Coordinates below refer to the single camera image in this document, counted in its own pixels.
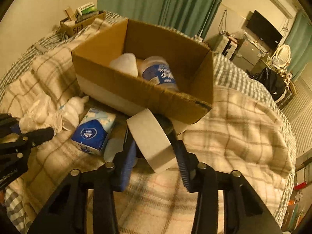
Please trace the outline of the silver mini fridge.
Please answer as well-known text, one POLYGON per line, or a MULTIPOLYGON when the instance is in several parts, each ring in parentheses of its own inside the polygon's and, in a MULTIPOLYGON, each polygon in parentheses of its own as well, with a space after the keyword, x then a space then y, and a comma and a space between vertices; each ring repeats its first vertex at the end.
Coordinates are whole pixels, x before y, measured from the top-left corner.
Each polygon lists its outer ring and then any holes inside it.
POLYGON ((251 71, 261 56, 258 47, 247 39, 241 39, 230 60, 243 71, 251 71))

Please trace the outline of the white louvered wardrobe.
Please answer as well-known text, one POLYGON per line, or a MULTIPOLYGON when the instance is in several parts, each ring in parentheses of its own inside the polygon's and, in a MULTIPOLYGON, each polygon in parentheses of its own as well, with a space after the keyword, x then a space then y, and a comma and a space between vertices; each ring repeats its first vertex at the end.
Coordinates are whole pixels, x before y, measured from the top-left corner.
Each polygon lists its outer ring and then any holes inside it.
POLYGON ((296 94, 282 109, 296 139, 297 163, 311 158, 311 79, 300 76, 294 83, 296 94))

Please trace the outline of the green white medicine box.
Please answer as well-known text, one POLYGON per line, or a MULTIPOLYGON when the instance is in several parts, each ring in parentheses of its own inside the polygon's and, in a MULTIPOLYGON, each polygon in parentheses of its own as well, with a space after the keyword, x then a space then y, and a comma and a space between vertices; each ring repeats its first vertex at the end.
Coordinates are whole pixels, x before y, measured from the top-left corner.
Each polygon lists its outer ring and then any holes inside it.
POLYGON ((95 12, 97 9, 93 2, 89 2, 76 8, 74 15, 76 17, 95 12))

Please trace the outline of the green curtain right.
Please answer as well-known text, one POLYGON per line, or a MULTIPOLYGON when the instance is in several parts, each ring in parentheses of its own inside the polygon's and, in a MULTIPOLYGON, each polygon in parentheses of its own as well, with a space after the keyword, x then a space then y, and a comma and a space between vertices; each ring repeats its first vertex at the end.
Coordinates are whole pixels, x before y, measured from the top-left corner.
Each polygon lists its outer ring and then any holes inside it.
POLYGON ((287 71, 293 72, 296 81, 305 66, 311 62, 311 23, 303 12, 298 12, 285 44, 291 49, 291 61, 287 71))

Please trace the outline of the small cardboard box SF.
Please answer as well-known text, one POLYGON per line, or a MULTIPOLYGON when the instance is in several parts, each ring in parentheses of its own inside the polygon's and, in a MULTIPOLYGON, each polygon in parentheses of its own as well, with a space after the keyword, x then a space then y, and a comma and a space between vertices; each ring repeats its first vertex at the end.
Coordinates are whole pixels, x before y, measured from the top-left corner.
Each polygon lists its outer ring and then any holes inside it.
POLYGON ((82 31, 85 27, 92 24, 95 19, 105 19, 106 12, 100 11, 99 14, 94 15, 88 19, 85 19, 79 23, 67 23, 68 19, 63 19, 60 21, 60 33, 64 33, 69 37, 72 37, 82 31))

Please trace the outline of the clear plastic water bottle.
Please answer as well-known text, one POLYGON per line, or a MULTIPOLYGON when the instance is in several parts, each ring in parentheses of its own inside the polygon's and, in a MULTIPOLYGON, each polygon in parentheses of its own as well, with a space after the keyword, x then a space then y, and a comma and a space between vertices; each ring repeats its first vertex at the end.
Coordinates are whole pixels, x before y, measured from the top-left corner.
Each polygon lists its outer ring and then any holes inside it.
POLYGON ((156 86, 178 92, 175 78, 167 61, 160 56, 151 56, 139 65, 140 76, 156 86))

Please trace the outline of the blue tissue pack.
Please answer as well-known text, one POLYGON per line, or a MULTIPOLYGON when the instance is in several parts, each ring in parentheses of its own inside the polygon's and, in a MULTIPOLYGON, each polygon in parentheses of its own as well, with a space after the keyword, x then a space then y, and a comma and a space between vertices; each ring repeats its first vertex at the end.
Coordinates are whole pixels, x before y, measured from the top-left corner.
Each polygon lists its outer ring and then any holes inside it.
POLYGON ((81 151, 103 155, 116 114, 90 108, 71 136, 72 143, 81 151))

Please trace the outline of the black wall television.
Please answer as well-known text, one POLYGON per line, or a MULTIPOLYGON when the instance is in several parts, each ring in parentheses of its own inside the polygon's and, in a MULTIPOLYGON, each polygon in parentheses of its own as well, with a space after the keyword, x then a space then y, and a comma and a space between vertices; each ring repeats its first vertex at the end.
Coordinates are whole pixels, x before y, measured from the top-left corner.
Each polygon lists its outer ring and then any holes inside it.
POLYGON ((257 10, 253 12, 246 27, 271 50, 275 50, 282 39, 282 34, 257 10))

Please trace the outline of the large open cardboard box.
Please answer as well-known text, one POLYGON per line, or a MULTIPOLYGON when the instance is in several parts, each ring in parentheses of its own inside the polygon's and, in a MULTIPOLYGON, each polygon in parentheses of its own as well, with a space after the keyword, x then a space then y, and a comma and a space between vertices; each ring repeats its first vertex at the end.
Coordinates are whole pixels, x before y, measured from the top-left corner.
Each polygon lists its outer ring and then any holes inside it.
POLYGON ((81 90, 129 116, 149 109, 194 124, 213 107, 209 47, 164 27, 125 19, 72 52, 81 90))

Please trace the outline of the white suitcase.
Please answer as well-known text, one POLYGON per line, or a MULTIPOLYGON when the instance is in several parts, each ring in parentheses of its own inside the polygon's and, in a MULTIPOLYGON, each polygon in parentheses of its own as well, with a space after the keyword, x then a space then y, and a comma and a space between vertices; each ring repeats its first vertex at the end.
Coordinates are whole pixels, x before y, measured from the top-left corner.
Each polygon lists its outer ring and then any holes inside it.
POLYGON ((237 47, 238 40, 236 38, 220 34, 214 46, 214 51, 230 59, 237 47))

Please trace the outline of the white toy figure bottle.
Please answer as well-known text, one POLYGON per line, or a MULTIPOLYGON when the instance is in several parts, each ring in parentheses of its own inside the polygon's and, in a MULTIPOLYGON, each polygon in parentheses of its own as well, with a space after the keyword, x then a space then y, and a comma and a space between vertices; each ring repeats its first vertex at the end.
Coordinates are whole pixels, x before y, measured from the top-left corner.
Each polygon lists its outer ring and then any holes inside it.
POLYGON ((72 97, 59 108, 62 117, 62 128, 67 131, 75 131, 80 123, 80 115, 83 113, 85 103, 89 101, 89 96, 72 97))

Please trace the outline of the white cloth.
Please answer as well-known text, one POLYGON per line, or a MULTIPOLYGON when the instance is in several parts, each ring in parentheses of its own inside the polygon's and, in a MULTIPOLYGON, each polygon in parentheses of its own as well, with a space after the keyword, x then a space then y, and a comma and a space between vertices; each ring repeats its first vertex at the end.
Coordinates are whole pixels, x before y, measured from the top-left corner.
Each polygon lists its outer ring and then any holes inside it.
POLYGON ((49 95, 40 94, 27 113, 19 120, 20 131, 26 134, 50 127, 56 134, 60 133, 63 125, 62 116, 51 104, 49 95))

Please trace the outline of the green curtain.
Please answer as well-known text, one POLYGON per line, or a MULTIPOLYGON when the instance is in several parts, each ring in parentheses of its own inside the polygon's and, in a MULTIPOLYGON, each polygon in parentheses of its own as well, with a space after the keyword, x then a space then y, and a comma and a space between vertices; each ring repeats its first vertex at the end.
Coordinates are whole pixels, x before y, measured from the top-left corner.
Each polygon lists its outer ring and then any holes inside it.
POLYGON ((205 38, 222 0, 97 0, 97 6, 126 18, 172 27, 205 38))
POLYGON ((287 71, 293 72, 296 81, 305 66, 311 62, 311 23, 303 12, 298 12, 285 44, 291 49, 291 61, 287 71))

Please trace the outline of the dark translucent cup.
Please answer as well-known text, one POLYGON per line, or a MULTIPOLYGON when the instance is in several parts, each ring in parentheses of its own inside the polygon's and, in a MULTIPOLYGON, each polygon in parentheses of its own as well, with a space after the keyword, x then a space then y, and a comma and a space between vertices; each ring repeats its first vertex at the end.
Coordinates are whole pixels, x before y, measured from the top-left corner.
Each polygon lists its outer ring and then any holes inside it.
POLYGON ((168 137, 170 142, 175 142, 176 141, 176 133, 173 127, 172 122, 170 119, 168 119, 166 116, 161 115, 159 113, 154 113, 153 114, 158 123, 160 124, 161 128, 163 129, 164 133, 168 137))

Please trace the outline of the white sock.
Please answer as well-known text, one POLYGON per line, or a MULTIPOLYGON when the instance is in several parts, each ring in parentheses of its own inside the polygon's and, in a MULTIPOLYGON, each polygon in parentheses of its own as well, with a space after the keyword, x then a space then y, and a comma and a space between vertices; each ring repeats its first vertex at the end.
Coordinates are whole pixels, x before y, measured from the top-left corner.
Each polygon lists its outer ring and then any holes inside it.
POLYGON ((137 77, 139 75, 139 72, 136 62, 137 60, 135 54, 124 53, 118 58, 112 60, 109 64, 109 67, 119 72, 129 74, 133 77, 137 77))

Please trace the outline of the green curtain left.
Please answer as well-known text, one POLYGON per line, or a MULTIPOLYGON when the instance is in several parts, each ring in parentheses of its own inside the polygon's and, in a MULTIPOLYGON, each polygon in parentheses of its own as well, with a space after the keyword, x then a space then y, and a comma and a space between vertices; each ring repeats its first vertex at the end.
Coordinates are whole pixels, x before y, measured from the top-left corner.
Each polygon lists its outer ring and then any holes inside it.
POLYGON ((222 0, 97 0, 97 6, 126 18, 172 27, 205 38, 222 0))

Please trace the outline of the white oval mirror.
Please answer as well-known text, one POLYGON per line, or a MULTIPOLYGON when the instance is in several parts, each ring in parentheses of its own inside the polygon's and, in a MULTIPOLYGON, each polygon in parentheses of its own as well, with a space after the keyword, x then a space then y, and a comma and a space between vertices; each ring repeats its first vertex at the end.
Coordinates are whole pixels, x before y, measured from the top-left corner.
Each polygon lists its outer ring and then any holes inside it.
POLYGON ((287 44, 283 44, 276 49, 271 57, 272 64, 278 68, 285 68, 291 61, 291 48, 287 44))

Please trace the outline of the white tape roll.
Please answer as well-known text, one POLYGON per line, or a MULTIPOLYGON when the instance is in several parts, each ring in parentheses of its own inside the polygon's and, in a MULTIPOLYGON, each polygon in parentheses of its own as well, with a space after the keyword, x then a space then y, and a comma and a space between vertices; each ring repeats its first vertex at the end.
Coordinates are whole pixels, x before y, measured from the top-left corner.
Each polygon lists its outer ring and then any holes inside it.
POLYGON ((150 110, 145 109, 126 122, 139 150, 155 173, 177 165, 172 144, 150 110))

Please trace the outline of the black jacket on chair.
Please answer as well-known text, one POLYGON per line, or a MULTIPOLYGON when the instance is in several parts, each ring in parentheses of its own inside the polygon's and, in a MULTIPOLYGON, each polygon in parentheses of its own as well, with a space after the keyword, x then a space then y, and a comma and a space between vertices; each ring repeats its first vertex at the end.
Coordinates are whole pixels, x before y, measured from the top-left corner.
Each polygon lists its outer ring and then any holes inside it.
POLYGON ((272 95, 274 101, 277 101, 286 89, 286 84, 282 77, 267 67, 253 75, 251 78, 262 83, 272 95))

